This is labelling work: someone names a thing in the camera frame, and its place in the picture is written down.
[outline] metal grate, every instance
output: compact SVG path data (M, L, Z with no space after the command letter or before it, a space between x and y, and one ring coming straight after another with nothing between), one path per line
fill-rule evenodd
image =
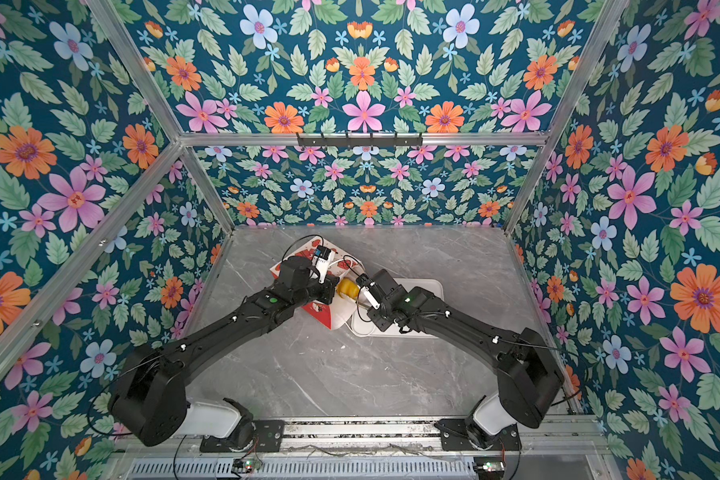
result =
M178 458L176 474L181 480L237 478L242 470L232 467L233 458ZM256 478L474 478L472 458L267 458ZM172 458L136 460L128 479L173 479Z

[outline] cable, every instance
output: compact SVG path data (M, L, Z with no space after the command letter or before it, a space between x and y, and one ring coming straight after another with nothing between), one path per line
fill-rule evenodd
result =
M179 449L181 448L181 444L184 443L185 438L186 438L186 435L184 435L181 438L181 442L179 442L179 446L176 447L176 451L173 453L173 477L176 480L179 480L179 477L176 475L176 456L179 455Z

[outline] red and white box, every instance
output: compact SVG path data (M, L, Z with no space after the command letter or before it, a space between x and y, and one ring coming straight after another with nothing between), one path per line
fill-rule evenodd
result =
M293 252L288 252L289 256L298 255L305 256L310 260L314 257L317 246L321 244L319 236L314 236L300 247L296 248ZM340 260L344 255L348 255L347 252L338 248L331 242L325 241L324 246L330 248L334 252L334 261ZM339 277L344 278L347 276L350 280L355 280L357 277L351 270L354 268L358 270L358 263L352 259L342 260L328 269L328 272ZM272 272L272 276L278 277L280 272L280 263L274 265L269 269ZM310 302L302 307L305 312L309 315L314 316L318 322L325 325L330 330L336 330L346 323L352 317L355 312L356 305L354 299L346 297L342 294L336 293L333 297L333 302L330 305L325 305L320 302Z

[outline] yellow object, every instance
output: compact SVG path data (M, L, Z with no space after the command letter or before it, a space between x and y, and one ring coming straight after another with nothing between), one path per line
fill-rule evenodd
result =
M360 287L349 278L342 278L342 281L338 283L336 291L344 293L346 296L356 300L360 295Z

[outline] white tray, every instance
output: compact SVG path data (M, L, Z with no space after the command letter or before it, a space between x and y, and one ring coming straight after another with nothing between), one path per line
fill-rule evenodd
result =
M394 281L403 285L403 287L409 292L413 287L420 286L421 288L434 293L437 298L444 300L443 284L438 282L437 280L424 278L396 278L394 279ZM358 310L360 316L362 316L365 321L361 320L361 317L358 315ZM400 327L398 327L397 324L393 324L392 326L390 326L386 332L380 331L378 328L376 328L376 325L374 325L372 322L369 322L370 319L368 318L367 312L368 308L363 306L363 304L360 304L359 309L355 309L355 313L352 314L350 322L352 327L352 333L354 333L356 336L396 336L405 338L415 337L431 339L435 338L435 336L429 335L428 333L400 333Z

